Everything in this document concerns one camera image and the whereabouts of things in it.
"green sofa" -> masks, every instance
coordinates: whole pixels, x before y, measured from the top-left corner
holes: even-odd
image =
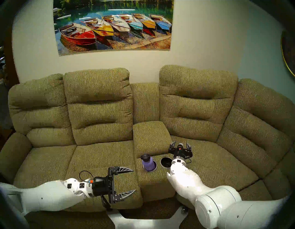
[[[160,166],[172,141],[192,146],[187,167],[205,185],[232,186],[243,200],[279,199],[295,186],[295,105],[226,71],[167,65],[159,84],[130,84],[123,68],[54,74],[11,88],[9,110],[16,133],[1,150],[0,173],[18,188],[120,165],[134,173],[116,176],[117,192],[136,192],[112,208],[140,208],[175,195]],[[144,153],[154,172],[143,170]],[[100,197],[66,209],[104,210]]]

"bottle cap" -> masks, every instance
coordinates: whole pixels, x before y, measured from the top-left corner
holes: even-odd
[[[145,153],[144,155],[141,155],[140,158],[144,162],[148,162],[150,160],[150,155],[148,153]]]

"wall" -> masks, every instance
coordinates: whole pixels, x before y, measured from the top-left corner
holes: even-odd
[[[19,81],[82,69],[125,67],[130,82],[158,82],[165,64],[238,72],[248,27],[243,1],[175,0],[170,51],[95,51],[59,56],[53,0],[30,0],[13,25]]]
[[[295,103],[295,77],[286,68],[281,54],[283,29],[271,15],[249,4],[249,28],[238,76],[254,79]]]

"white metal base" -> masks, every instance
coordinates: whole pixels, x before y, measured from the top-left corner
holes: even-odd
[[[107,211],[106,213],[115,224],[115,229],[179,229],[181,222],[189,213],[187,210],[183,211],[183,207],[179,207],[170,219],[163,220],[126,219],[117,209],[113,209],[111,212]]]

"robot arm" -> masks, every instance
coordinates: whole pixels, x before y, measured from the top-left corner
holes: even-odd
[[[70,178],[65,181],[46,182],[36,188],[18,189],[17,187],[0,183],[0,188],[8,196],[10,203],[23,216],[32,211],[60,211],[71,207],[85,198],[101,196],[103,206],[109,210],[110,204],[123,201],[135,190],[117,194],[114,190],[114,175],[133,172],[125,167],[110,167],[106,177],[94,177],[79,182]]]
[[[200,177],[186,167],[185,160],[192,157],[191,147],[183,150],[179,144],[174,148],[170,173],[167,178],[176,192],[188,199],[195,207],[198,219],[203,227],[213,229],[254,229],[265,228],[288,197],[273,201],[242,201],[239,193],[230,186],[209,188]]]

